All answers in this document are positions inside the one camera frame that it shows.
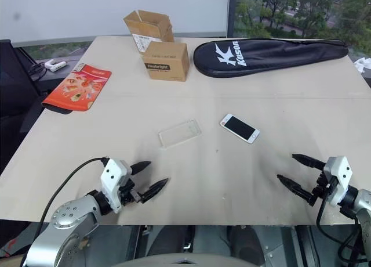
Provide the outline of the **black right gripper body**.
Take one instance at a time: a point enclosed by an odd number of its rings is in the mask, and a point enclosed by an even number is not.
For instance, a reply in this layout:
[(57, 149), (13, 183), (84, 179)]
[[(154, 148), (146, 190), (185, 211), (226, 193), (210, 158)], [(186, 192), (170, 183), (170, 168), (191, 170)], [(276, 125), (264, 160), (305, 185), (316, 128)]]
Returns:
[(328, 178), (326, 174), (322, 171), (317, 179), (317, 185), (311, 191), (311, 197), (308, 201), (310, 206), (314, 206), (317, 199), (323, 199), (325, 194), (329, 192), (331, 188), (331, 178)]

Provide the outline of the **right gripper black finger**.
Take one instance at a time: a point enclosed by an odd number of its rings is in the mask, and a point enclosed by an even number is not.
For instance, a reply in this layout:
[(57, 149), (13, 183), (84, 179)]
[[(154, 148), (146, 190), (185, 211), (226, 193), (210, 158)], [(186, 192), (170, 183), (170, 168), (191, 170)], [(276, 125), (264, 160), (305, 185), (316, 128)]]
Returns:
[(308, 204), (313, 204), (314, 199), (313, 195), (304, 190), (298, 183), (296, 183), (294, 180), (287, 178), (283, 175), (278, 174), (277, 178), (279, 181), (287, 188), (289, 189), (292, 193), (295, 195), (301, 197), (303, 200), (305, 200)]
[(322, 171), (325, 167), (324, 162), (304, 154), (292, 154), (292, 158), (298, 161), (300, 164), (303, 164), (310, 168), (318, 169), (320, 171)]

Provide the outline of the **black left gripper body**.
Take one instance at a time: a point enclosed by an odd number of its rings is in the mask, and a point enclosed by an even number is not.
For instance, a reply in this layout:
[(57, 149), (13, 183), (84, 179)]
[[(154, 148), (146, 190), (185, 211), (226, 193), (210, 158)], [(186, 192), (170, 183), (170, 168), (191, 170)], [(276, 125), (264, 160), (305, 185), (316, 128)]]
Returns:
[(120, 185), (118, 189), (119, 199), (122, 206), (126, 206), (130, 203), (142, 202), (142, 195), (136, 191), (135, 183), (129, 178), (123, 185)]

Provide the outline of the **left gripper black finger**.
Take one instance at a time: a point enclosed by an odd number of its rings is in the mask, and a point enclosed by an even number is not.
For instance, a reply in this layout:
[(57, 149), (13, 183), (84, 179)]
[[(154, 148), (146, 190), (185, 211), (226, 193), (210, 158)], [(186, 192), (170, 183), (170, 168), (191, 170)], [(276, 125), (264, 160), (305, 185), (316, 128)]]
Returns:
[(141, 161), (138, 163), (135, 163), (131, 165), (132, 173), (131, 175), (136, 175), (139, 172), (143, 171), (145, 168), (147, 168), (151, 164), (151, 161)]
[(165, 187), (168, 180), (168, 178), (165, 178), (151, 185), (146, 192), (141, 194), (140, 202), (144, 204), (155, 197)]

